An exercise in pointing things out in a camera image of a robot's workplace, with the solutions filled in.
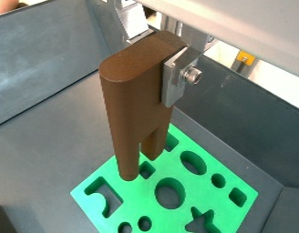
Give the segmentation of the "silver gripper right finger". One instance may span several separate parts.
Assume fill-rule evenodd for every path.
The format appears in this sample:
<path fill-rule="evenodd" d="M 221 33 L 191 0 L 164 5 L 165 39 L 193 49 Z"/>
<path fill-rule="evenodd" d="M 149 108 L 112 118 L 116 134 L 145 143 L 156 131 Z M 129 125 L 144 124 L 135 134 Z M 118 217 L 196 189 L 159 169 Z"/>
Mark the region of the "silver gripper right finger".
<path fill-rule="evenodd" d="M 209 46 L 211 36 L 188 25 L 181 27 L 184 47 L 164 62 L 161 103 L 171 107 L 183 96 L 185 85 L 196 85 L 201 78 L 197 60 Z"/>

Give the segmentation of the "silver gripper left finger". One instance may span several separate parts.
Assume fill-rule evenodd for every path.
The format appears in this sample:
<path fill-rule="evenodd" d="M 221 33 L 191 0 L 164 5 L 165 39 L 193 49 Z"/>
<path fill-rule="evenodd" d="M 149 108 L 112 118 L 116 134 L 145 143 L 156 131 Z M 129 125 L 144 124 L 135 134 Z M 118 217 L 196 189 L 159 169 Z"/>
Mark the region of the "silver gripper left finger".
<path fill-rule="evenodd" d="M 135 0 L 114 0 L 116 44 L 129 46 L 153 33 L 148 27 L 143 5 Z"/>

